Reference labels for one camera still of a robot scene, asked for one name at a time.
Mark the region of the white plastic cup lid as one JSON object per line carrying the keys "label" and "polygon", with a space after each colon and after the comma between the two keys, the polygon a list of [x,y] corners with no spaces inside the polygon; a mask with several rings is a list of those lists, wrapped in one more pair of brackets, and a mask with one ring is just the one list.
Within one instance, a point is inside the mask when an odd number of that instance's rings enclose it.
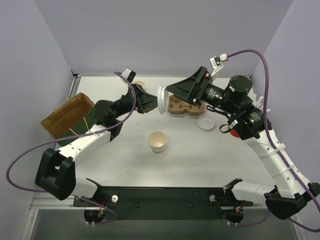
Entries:
{"label": "white plastic cup lid", "polygon": [[157,90],[157,106],[159,113],[163,115],[169,105],[169,93],[163,85],[160,85]]}

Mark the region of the white paper coffee cup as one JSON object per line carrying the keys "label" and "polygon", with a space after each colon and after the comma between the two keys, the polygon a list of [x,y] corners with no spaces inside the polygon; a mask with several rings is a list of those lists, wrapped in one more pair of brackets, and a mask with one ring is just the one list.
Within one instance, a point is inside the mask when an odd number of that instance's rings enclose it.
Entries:
{"label": "white paper coffee cup", "polygon": [[154,131],[149,135],[148,143],[154,153],[161,153],[167,143],[167,136],[162,131]]}

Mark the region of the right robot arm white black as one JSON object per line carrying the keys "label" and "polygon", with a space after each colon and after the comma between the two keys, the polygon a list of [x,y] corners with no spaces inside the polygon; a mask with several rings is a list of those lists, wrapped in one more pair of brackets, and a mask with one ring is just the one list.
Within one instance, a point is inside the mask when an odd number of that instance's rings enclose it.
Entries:
{"label": "right robot arm white black", "polygon": [[320,194],[320,185],[304,177],[285,152],[266,115],[249,97],[252,81],[234,75],[226,88],[212,84],[206,67],[165,89],[176,98],[199,106],[206,103],[212,111],[227,118],[228,130],[234,130],[258,156],[275,185],[264,186],[235,179],[225,193],[237,202],[264,205],[277,218],[286,220],[300,212],[312,198]]}

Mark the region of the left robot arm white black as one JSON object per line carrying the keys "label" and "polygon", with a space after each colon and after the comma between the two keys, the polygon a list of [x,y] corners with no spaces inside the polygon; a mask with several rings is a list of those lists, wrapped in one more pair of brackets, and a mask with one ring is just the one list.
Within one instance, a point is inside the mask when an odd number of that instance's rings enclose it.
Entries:
{"label": "left robot arm white black", "polygon": [[92,206],[101,203],[100,185],[76,175],[77,166],[99,147],[115,139],[123,126],[118,118],[131,111],[145,114],[157,108],[157,97],[147,93],[139,84],[133,84],[127,94],[116,101],[99,100],[94,106],[97,122],[84,136],[57,150],[48,148],[41,157],[35,184],[58,200],[81,196]]}

